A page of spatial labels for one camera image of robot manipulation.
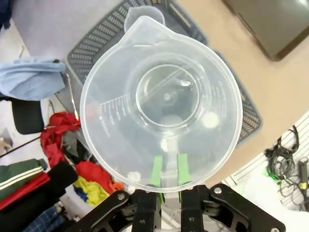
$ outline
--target plaid fabric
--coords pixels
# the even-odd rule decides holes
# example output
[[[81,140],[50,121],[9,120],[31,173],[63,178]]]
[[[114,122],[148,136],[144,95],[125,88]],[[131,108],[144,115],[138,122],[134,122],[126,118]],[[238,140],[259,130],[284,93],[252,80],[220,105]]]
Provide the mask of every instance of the plaid fabric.
[[[41,213],[23,232],[52,232],[65,222],[65,219],[52,206]]]

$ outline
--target tan table surface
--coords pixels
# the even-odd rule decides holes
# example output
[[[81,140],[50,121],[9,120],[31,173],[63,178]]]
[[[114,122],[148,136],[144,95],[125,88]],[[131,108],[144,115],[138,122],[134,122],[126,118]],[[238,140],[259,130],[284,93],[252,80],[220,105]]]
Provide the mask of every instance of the tan table surface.
[[[236,148],[207,185],[228,177],[270,147],[309,110],[309,38],[280,62],[269,60],[221,0],[178,0],[207,34],[209,47],[220,51],[242,81],[264,125]]]

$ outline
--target green jacket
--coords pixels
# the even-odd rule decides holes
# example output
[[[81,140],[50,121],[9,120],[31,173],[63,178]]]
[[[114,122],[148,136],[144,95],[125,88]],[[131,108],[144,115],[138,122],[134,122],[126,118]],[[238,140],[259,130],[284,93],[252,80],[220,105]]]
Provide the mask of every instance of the green jacket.
[[[38,176],[48,167],[44,159],[26,161],[0,166],[0,201],[10,196],[20,187]]]

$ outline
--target gray plastic basket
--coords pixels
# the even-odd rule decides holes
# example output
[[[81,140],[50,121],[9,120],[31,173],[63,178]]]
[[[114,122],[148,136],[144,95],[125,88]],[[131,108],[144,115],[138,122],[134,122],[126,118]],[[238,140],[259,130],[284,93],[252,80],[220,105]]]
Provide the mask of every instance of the gray plastic basket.
[[[176,1],[125,0],[99,21],[68,54],[68,69],[81,85],[96,61],[125,34],[123,27],[129,8],[143,5],[158,8],[165,17],[166,26],[174,32],[208,44],[206,35]],[[240,144],[261,128],[262,120],[242,83],[235,73],[233,74],[241,92],[243,105],[243,123],[238,143]]]

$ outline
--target black cloth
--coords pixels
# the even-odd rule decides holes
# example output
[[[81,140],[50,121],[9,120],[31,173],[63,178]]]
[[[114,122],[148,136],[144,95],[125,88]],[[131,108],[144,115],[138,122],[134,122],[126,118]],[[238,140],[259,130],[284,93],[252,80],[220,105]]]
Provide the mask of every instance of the black cloth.
[[[83,146],[83,144],[77,140],[76,140],[76,149],[73,146],[64,146],[64,154],[66,155],[66,157],[74,164],[77,165],[82,161],[86,161],[87,160],[87,149]]]
[[[10,27],[10,19],[12,17],[12,2],[10,0],[0,0],[0,30]]]
[[[0,92],[0,101],[10,101],[10,97],[5,96],[4,94]]]
[[[21,232],[44,210],[59,201],[65,188],[77,180],[75,170],[60,162],[48,173],[51,180],[0,211],[1,232]]]

